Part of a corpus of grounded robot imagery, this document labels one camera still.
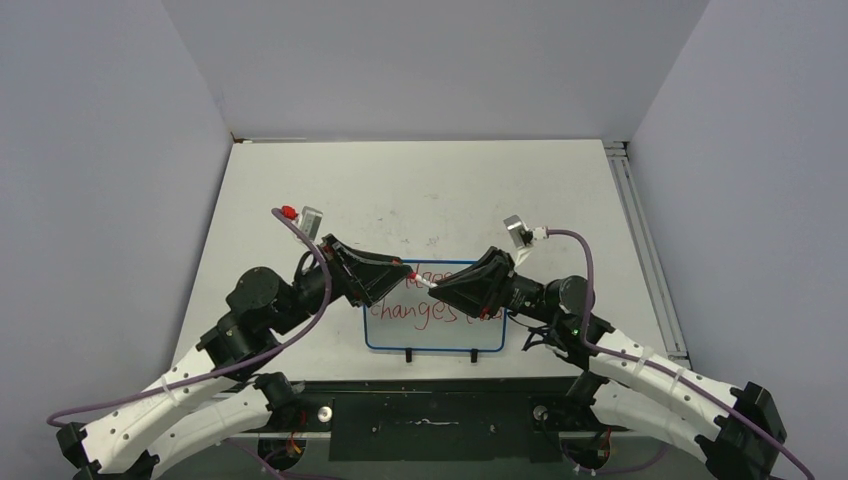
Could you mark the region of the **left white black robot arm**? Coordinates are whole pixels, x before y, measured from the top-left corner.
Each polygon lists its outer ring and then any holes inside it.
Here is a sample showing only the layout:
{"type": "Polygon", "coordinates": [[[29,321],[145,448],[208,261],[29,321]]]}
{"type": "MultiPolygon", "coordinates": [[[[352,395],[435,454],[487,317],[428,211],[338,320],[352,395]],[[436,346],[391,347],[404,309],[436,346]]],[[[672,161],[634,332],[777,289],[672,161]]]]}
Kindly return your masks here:
{"type": "Polygon", "coordinates": [[[412,272],[397,257],[352,249],[332,235],[301,257],[291,282],[268,267],[248,270],[226,298],[228,312],[147,397],[58,431],[63,456],[78,479],[158,479],[237,433],[290,428],[298,416],[293,386],[281,372],[259,371],[278,335],[341,297],[371,306],[412,272]]]}

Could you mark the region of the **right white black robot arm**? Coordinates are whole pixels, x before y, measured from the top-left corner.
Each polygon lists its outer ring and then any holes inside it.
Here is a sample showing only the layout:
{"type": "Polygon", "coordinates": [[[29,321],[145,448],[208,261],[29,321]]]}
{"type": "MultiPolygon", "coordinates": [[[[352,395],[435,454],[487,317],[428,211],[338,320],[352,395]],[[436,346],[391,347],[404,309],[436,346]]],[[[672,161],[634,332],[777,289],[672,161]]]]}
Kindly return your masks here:
{"type": "Polygon", "coordinates": [[[565,402],[579,428],[600,422],[673,445],[716,479],[769,479],[786,440],[770,392],[711,379],[655,353],[592,311],[590,280],[546,284],[518,274],[495,247],[463,270],[428,282],[431,297],[473,317],[497,310],[539,321],[527,348],[543,345],[581,369],[565,402]]]}

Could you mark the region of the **blue framed whiteboard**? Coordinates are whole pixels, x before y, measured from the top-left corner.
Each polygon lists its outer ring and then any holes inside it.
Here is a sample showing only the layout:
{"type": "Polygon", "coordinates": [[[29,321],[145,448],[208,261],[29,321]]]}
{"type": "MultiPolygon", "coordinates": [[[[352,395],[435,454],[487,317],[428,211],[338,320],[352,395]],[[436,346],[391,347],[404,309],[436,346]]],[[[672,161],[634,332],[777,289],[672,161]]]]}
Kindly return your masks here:
{"type": "MultiPolygon", "coordinates": [[[[471,265],[463,260],[409,260],[416,273],[440,281],[471,265]]],[[[504,312],[473,318],[431,298],[428,288],[406,279],[383,300],[363,309],[366,345],[373,350],[479,349],[498,352],[506,343],[504,312]]]]}

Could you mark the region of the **red whiteboard marker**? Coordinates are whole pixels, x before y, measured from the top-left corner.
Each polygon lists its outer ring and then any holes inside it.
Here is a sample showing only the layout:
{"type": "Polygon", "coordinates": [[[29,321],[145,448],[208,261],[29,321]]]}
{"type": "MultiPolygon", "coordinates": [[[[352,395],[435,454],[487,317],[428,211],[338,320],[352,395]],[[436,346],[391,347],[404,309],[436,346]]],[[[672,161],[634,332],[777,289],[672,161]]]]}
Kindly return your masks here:
{"type": "Polygon", "coordinates": [[[428,279],[424,278],[424,277],[423,277],[422,275],[420,275],[419,273],[417,273],[417,274],[418,274],[418,276],[417,276],[417,278],[416,278],[416,279],[410,279],[410,280],[411,280],[412,282],[414,282],[415,284],[417,284],[417,285],[422,285],[423,287],[426,287],[426,288],[428,288],[428,289],[435,288],[435,287],[437,286],[437,284],[436,284],[435,282],[433,282],[433,281],[431,281],[431,280],[428,280],[428,279]]]}

